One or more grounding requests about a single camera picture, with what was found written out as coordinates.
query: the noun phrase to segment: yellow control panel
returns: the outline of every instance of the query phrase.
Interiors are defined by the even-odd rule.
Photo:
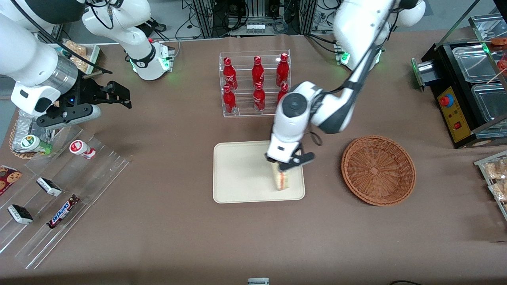
[[[456,100],[452,87],[447,88],[446,91],[440,94],[440,96],[437,97],[437,101],[442,110],[442,114],[444,114],[447,127],[451,131],[454,142],[457,143],[471,135],[470,128]]]

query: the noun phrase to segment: yogurt bottle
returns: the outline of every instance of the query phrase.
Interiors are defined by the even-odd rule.
[[[40,138],[31,134],[25,136],[21,140],[21,147],[29,151],[41,153],[43,155],[49,155],[53,150],[52,144],[48,144],[47,142],[42,141]]]
[[[68,147],[68,150],[70,150],[73,154],[80,155],[86,159],[92,159],[97,154],[94,148],[91,148],[80,139],[73,141]]]

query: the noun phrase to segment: acrylic bottle rack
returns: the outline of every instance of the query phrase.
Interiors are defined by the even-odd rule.
[[[288,55],[288,64],[291,67],[291,51],[252,51],[252,52],[222,52],[219,57],[219,75],[220,75],[220,94],[222,99],[222,112],[224,117],[237,116],[262,116],[274,115],[276,111],[276,99],[280,87],[276,85],[276,68],[280,62],[280,55],[286,53]],[[254,87],[252,83],[251,70],[254,66],[254,57],[258,55],[262,59],[264,67],[264,92],[266,93],[266,107],[263,111],[254,109]],[[238,111],[235,114],[226,112],[224,105],[224,58],[230,57],[232,66],[236,69],[236,77],[238,80],[238,88],[234,90],[236,96],[236,105]],[[287,84],[291,87],[291,70],[289,70]]]

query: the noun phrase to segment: red bottle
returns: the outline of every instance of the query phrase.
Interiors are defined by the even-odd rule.
[[[238,107],[236,106],[236,97],[231,91],[231,86],[228,84],[224,86],[224,104],[225,111],[227,113],[235,114],[238,111]]]
[[[262,90],[263,85],[264,84],[262,82],[255,83],[255,91],[253,92],[253,108],[256,111],[262,111],[266,106],[266,93]]]
[[[261,57],[258,55],[253,58],[252,68],[252,83],[255,86],[257,82],[264,83],[264,67],[262,67]]]
[[[280,92],[278,92],[278,98],[276,100],[276,104],[278,105],[278,103],[280,103],[280,100],[282,99],[282,97],[287,94],[288,92],[288,84],[286,82],[282,83],[282,85],[280,86]]]
[[[224,79],[234,90],[238,89],[238,80],[236,79],[236,70],[231,64],[231,58],[224,58]]]
[[[280,63],[278,63],[278,67],[276,68],[276,86],[280,86],[282,82],[287,81],[288,71],[290,69],[287,59],[288,55],[286,53],[280,55]]]

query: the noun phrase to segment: plastic bottle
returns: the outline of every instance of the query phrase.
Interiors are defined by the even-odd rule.
[[[276,104],[278,105],[278,103],[280,103],[280,100],[282,99],[282,97],[288,93],[288,84],[286,82],[282,83],[282,85],[280,86],[280,92],[278,92],[278,97],[276,99]]]
[[[266,93],[264,93],[264,90],[262,82],[256,82],[254,87],[255,91],[253,92],[253,108],[256,111],[262,111],[266,107]]]
[[[86,159],[92,159],[96,154],[96,150],[87,145],[84,141],[77,139],[70,143],[68,147],[70,152],[76,155],[80,155]]]
[[[264,84],[264,67],[262,67],[261,57],[258,55],[253,58],[252,68],[252,83],[255,86],[257,82]]]
[[[231,64],[231,58],[224,58],[224,79],[226,84],[229,84],[233,90],[238,89],[238,80],[236,79],[236,70]]]
[[[276,86],[280,86],[280,84],[286,82],[288,79],[288,71],[290,67],[287,60],[288,55],[286,53],[282,53],[282,55],[280,55],[280,62],[276,68]]]
[[[21,140],[21,147],[29,151],[41,153],[42,155],[49,155],[53,150],[52,144],[48,144],[31,134]]]
[[[236,106],[236,97],[231,91],[231,86],[227,84],[224,86],[224,104],[225,111],[227,113],[235,114],[238,111],[238,107]]]

